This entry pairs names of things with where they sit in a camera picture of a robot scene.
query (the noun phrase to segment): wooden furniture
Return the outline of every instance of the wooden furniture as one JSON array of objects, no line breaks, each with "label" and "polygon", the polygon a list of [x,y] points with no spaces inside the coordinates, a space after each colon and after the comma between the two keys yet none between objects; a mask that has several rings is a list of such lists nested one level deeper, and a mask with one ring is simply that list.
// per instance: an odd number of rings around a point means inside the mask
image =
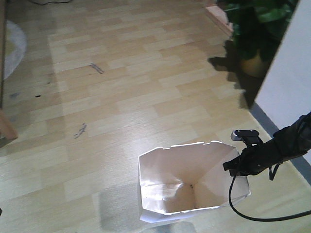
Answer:
[{"label": "wooden furniture", "polygon": [[[5,58],[5,21],[6,21],[6,0],[0,0],[0,107],[2,107],[3,95],[3,71]],[[0,109],[0,132],[4,134],[7,139],[17,138],[17,132],[6,118],[3,111]]]}]

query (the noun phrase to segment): white wall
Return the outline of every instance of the white wall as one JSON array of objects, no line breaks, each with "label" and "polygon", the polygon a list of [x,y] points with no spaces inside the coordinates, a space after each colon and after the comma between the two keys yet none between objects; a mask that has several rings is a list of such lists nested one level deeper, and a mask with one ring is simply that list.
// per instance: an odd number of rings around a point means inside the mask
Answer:
[{"label": "white wall", "polygon": [[[300,0],[255,102],[279,128],[311,110],[311,0]],[[311,164],[311,152],[305,155]]]}]

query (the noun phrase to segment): plant pot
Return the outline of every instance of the plant pot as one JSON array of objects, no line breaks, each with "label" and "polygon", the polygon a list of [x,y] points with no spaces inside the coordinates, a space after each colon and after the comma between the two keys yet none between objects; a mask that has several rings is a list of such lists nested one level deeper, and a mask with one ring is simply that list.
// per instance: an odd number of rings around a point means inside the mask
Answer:
[{"label": "plant pot", "polygon": [[265,77],[270,64],[271,61],[263,62],[261,60],[259,52],[257,52],[257,55],[254,58],[248,60],[241,59],[240,63],[241,69],[245,74],[262,79]]}]

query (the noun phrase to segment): wooden floor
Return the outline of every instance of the wooden floor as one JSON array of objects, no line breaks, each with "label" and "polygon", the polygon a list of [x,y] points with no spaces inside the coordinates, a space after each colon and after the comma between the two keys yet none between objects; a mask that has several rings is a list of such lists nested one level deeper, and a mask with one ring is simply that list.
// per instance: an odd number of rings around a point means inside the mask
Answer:
[{"label": "wooden floor", "polygon": [[[310,217],[258,223],[229,207],[167,226],[138,220],[141,153],[210,140],[241,150],[230,139],[239,128],[269,139],[235,74],[207,61],[225,57],[227,36],[201,1],[11,2],[8,18],[26,33],[28,49],[4,87],[19,138],[0,149],[1,233],[311,231]],[[237,205],[244,213],[311,209],[311,188],[290,162],[273,182],[267,171],[249,182],[252,195]]]}]

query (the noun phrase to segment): black cable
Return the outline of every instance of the black cable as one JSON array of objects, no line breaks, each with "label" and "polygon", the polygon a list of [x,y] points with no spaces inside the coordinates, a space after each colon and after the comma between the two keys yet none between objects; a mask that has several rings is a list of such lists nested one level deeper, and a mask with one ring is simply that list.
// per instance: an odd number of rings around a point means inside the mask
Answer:
[{"label": "black cable", "polygon": [[31,3],[36,4],[36,5],[39,5],[39,6],[45,6],[45,5],[49,5],[49,4],[69,3],[69,2],[71,2],[71,1],[73,1],[73,0],[60,1],[60,2],[58,2],[58,1],[49,1],[49,2],[47,2],[47,3],[42,4],[42,3],[38,3],[38,2],[35,2],[35,1],[32,1],[32,0],[28,0],[28,2],[31,2]]},{"label": "black cable", "polygon": [[[241,165],[241,161],[243,159],[240,160],[239,162],[239,165],[238,165],[238,169],[237,171],[240,170],[240,165]],[[233,187],[233,184],[234,184],[234,181],[237,177],[237,172],[235,173],[233,179],[232,179],[232,183],[230,185],[230,188],[229,188],[229,204],[231,206],[231,208],[233,209],[233,211],[235,213],[237,213],[239,216],[243,217],[243,218],[246,218],[248,220],[251,220],[251,221],[257,221],[257,222],[277,222],[277,221],[285,221],[285,220],[289,220],[289,219],[294,219],[294,218],[298,218],[298,217],[303,217],[303,216],[307,216],[307,215],[311,215],[311,210],[309,211],[305,211],[305,212],[301,212],[299,214],[295,214],[295,215],[289,215],[289,216],[284,216],[284,217],[274,217],[274,218],[257,218],[257,217],[250,217],[250,216],[247,216],[247,215],[244,215],[242,213],[240,213],[232,204],[232,200],[231,200],[231,192],[232,192],[232,187]]]}]

